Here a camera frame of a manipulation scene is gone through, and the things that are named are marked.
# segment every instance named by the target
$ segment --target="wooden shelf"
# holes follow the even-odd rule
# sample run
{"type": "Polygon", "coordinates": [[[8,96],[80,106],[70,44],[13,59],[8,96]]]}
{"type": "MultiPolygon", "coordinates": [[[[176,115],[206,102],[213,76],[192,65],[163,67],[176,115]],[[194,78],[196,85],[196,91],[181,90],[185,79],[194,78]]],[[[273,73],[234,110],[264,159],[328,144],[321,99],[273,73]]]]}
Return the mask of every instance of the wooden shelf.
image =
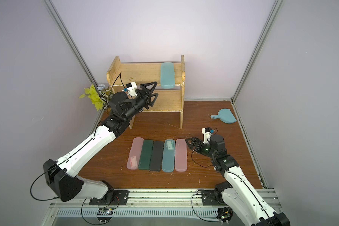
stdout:
{"type": "MultiPolygon", "coordinates": [[[[161,64],[162,63],[130,63],[122,64],[119,56],[114,58],[112,65],[107,72],[108,83],[113,86],[113,91],[120,92],[122,90],[122,83],[120,79],[115,79],[122,72],[121,77],[123,83],[136,82],[137,86],[140,84],[157,82],[160,86],[161,80],[161,64]]],[[[185,60],[181,56],[181,63],[174,63],[175,69],[175,86],[180,86],[178,90],[155,90],[158,93],[158,98],[153,107],[144,109],[146,112],[180,112],[180,127],[183,123],[183,103],[185,93],[185,60]]],[[[130,128],[133,126],[134,118],[132,118],[130,128]]]]}
{"type": "Polygon", "coordinates": [[[181,90],[155,90],[158,97],[153,107],[144,111],[181,111],[181,90]]]}
{"type": "MultiPolygon", "coordinates": [[[[175,86],[182,85],[182,66],[181,63],[174,63],[175,66],[175,86]]],[[[161,85],[161,63],[149,64],[121,64],[114,79],[122,72],[122,80],[127,83],[136,82],[137,84],[144,84],[156,81],[158,86],[161,85]]],[[[122,86],[118,79],[114,86],[122,86]]]]}

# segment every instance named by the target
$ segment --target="label on pencil case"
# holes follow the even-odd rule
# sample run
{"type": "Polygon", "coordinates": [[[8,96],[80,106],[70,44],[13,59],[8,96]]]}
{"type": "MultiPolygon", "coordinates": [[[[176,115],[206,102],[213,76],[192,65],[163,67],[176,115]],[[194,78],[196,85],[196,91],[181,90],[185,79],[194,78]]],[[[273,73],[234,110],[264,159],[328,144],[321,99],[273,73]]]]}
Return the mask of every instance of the label on pencil case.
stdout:
{"type": "Polygon", "coordinates": [[[131,160],[131,167],[137,167],[138,166],[136,156],[132,156],[130,160],[131,160]]]}

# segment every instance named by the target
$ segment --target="metal frame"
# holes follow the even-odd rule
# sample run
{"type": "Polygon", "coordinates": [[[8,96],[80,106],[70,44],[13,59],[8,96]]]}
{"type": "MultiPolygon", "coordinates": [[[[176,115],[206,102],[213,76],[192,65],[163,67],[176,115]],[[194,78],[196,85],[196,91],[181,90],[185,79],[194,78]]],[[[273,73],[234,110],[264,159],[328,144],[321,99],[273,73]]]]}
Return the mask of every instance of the metal frame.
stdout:
{"type": "Polygon", "coordinates": [[[242,135],[244,136],[245,138],[245,143],[246,143],[246,146],[247,148],[249,149],[249,152],[250,152],[250,156],[251,156],[251,159],[254,163],[254,166],[255,166],[255,169],[257,171],[257,173],[259,174],[259,177],[261,178],[261,183],[262,183],[262,186],[264,188],[268,188],[267,187],[267,183],[266,183],[266,180],[265,180],[265,177],[263,176],[263,173],[262,173],[262,170],[261,170],[261,167],[258,163],[258,160],[256,158],[256,155],[255,155],[255,152],[254,152],[254,149],[251,145],[251,141],[249,139],[249,137],[247,136],[247,133],[246,133],[246,129],[245,129],[245,126],[244,124],[242,123],[242,119],[241,119],[241,116],[237,110],[237,107],[236,107],[236,104],[234,102],[231,101],[231,104],[232,104],[232,107],[234,109],[234,112],[235,112],[235,115],[236,115],[236,118],[239,122],[239,125],[240,125],[240,129],[241,129],[241,132],[242,132],[242,135]]]}
{"type": "Polygon", "coordinates": [[[61,17],[59,16],[58,11],[54,7],[54,4],[52,3],[51,0],[43,0],[43,2],[44,2],[45,7],[48,10],[50,16],[53,18],[53,20],[55,21],[56,25],[58,26],[58,29],[59,29],[60,33],[62,34],[63,38],[67,42],[68,46],[72,49],[75,57],[77,58],[79,64],[83,68],[83,70],[84,70],[85,74],[87,75],[89,81],[92,84],[94,84],[95,87],[97,87],[98,83],[95,81],[95,78],[94,78],[93,74],[91,73],[91,71],[90,71],[89,67],[87,66],[86,62],[84,61],[84,58],[80,54],[80,52],[79,52],[77,46],[75,45],[71,35],[69,34],[69,31],[65,27],[65,25],[63,23],[63,20],[61,19],[61,17]]]}
{"type": "Polygon", "coordinates": [[[282,5],[284,0],[276,0],[274,5],[273,5],[273,8],[271,9],[271,12],[270,12],[270,15],[269,17],[267,18],[267,21],[265,23],[265,26],[264,28],[262,29],[262,32],[260,34],[260,38],[258,39],[257,43],[256,43],[256,46],[255,46],[255,49],[254,51],[252,52],[252,55],[250,57],[250,60],[245,68],[245,71],[244,71],[244,74],[240,80],[240,83],[239,83],[239,86],[237,87],[236,91],[235,91],[235,94],[234,96],[232,97],[232,101],[235,103],[237,98],[239,97],[239,93],[242,89],[242,87],[244,86],[244,83],[262,49],[262,46],[264,45],[265,43],[265,40],[271,30],[271,27],[274,23],[274,20],[280,10],[280,7],[282,5]]]}
{"type": "Polygon", "coordinates": [[[90,136],[92,133],[94,133],[95,129],[97,129],[98,124],[99,124],[100,120],[102,119],[103,114],[104,114],[104,109],[100,109],[99,113],[97,115],[97,118],[95,119],[93,127],[92,127],[90,133],[88,134],[88,136],[90,136]]]}
{"type": "Polygon", "coordinates": [[[245,71],[244,71],[244,74],[243,74],[243,76],[241,78],[239,86],[237,87],[234,96],[231,98],[231,104],[232,104],[232,106],[234,108],[235,115],[236,115],[236,117],[237,117],[237,119],[239,121],[241,132],[242,132],[242,134],[243,134],[243,136],[245,138],[245,142],[246,142],[247,148],[249,149],[252,161],[253,161],[253,163],[255,165],[255,169],[256,169],[257,173],[259,174],[259,177],[261,178],[261,183],[262,183],[262,186],[264,188],[267,188],[267,183],[266,183],[265,177],[264,177],[264,175],[262,173],[261,167],[260,167],[260,165],[258,163],[258,160],[256,158],[256,155],[255,155],[255,152],[253,150],[253,147],[251,145],[251,141],[250,141],[249,137],[247,136],[246,129],[245,129],[245,126],[244,126],[244,124],[242,122],[242,119],[241,119],[241,116],[239,114],[239,111],[237,110],[236,100],[239,97],[241,89],[244,86],[245,81],[248,78],[248,76],[249,76],[249,74],[251,72],[251,69],[254,66],[254,63],[255,63],[255,61],[256,61],[256,59],[257,59],[257,57],[258,57],[258,55],[259,55],[259,53],[260,53],[260,51],[261,51],[261,49],[263,47],[263,45],[264,45],[264,43],[266,41],[266,38],[267,38],[267,36],[268,36],[268,34],[269,34],[270,30],[271,30],[271,27],[274,24],[276,16],[278,15],[278,12],[279,12],[283,2],[284,2],[284,0],[276,0],[274,2],[274,5],[273,5],[273,7],[271,9],[271,12],[270,12],[270,15],[267,18],[265,26],[262,29],[261,35],[260,35],[260,37],[259,37],[259,39],[258,39],[258,41],[256,43],[255,49],[254,49],[254,51],[253,51],[253,53],[252,53],[252,55],[250,57],[250,60],[249,60],[247,66],[245,68],[245,71]]]}
{"type": "MultiPolygon", "coordinates": [[[[198,189],[126,189],[129,190],[129,196],[126,206],[119,206],[116,211],[113,213],[113,216],[116,217],[126,217],[126,211],[131,211],[130,216],[127,217],[143,217],[143,214],[140,210],[174,210],[174,211],[187,211],[187,214],[181,217],[190,217],[193,218],[193,210],[191,208],[191,197],[196,193],[198,189]]],[[[280,202],[277,198],[277,195],[274,189],[257,189],[256,190],[260,196],[272,207],[277,213],[282,212],[280,202]]],[[[72,210],[71,213],[67,214],[70,217],[81,217],[78,214],[78,210],[82,206],[84,198],[74,198],[68,202],[62,202],[60,200],[53,200],[47,209],[44,219],[41,222],[41,226],[52,226],[55,218],[58,213],[62,213],[63,210],[72,210]]],[[[89,206],[90,199],[87,199],[84,203],[83,210],[95,210],[97,212],[100,207],[104,206],[89,206]]],[[[194,210],[201,212],[211,211],[211,209],[222,208],[225,206],[203,206],[202,199],[200,196],[193,197],[193,207],[194,210]]],[[[149,214],[144,217],[158,217],[158,215],[149,214]]]]}
{"type": "Polygon", "coordinates": [[[231,101],[231,98],[227,97],[208,97],[208,98],[184,98],[185,101],[231,101]]]}

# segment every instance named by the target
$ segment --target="light blue dustpan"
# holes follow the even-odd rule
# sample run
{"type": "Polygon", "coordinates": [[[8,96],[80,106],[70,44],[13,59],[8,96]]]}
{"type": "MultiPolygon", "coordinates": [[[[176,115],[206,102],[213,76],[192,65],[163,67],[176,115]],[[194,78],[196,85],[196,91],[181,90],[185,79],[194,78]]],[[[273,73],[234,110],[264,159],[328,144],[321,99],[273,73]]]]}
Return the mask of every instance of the light blue dustpan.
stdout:
{"type": "Polygon", "coordinates": [[[220,119],[224,123],[234,123],[236,119],[230,109],[224,108],[218,111],[218,115],[211,115],[212,119],[220,119]]]}

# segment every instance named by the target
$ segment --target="ventilation grille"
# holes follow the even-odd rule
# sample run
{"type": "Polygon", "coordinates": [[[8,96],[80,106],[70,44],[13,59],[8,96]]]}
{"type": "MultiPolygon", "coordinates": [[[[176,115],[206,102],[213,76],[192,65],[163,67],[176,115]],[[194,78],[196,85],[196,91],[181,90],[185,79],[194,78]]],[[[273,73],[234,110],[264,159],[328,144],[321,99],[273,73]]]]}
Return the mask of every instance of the ventilation grille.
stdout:
{"type": "MultiPolygon", "coordinates": [[[[78,217],[81,215],[80,208],[60,208],[57,217],[78,217]]],[[[217,208],[201,208],[195,209],[200,217],[214,218],[217,216],[217,208]]],[[[113,210],[112,213],[103,213],[99,208],[83,208],[84,217],[97,216],[111,217],[193,217],[197,218],[191,208],[122,208],[113,210]]]]}

